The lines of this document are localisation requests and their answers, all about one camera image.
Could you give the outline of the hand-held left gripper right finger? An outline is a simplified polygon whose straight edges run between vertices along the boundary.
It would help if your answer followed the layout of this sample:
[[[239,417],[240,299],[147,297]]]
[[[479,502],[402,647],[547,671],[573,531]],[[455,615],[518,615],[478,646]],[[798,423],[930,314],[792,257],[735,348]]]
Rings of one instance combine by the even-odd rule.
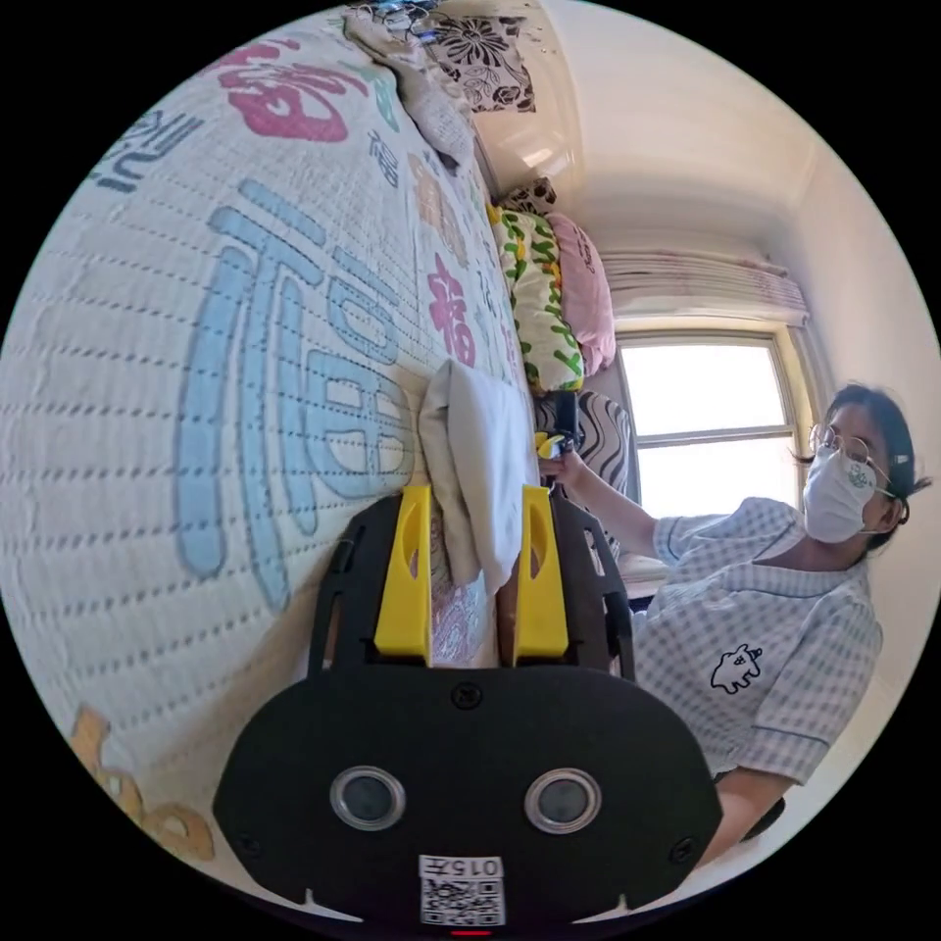
[[[568,626],[550,491],[522,489],[522,529],[517,586],[515,660],[560,660]]]

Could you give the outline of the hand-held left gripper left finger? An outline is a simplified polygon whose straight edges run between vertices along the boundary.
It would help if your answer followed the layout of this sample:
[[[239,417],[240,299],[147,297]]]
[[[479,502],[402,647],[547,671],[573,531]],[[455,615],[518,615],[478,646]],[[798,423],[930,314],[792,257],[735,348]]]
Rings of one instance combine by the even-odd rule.
[[[432,658],[428,485],[403,488],[373,643],[389,659]]]

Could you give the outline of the person's right hand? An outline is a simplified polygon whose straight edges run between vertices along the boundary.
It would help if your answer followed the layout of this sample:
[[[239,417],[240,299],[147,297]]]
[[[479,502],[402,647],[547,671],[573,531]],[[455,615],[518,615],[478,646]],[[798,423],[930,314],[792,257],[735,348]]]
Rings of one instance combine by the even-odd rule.
[[[590,477],[590,469],[574,450],[565,450],[557,457],[540,460],[541,474],[553,478],[569,495],[580,492]]]

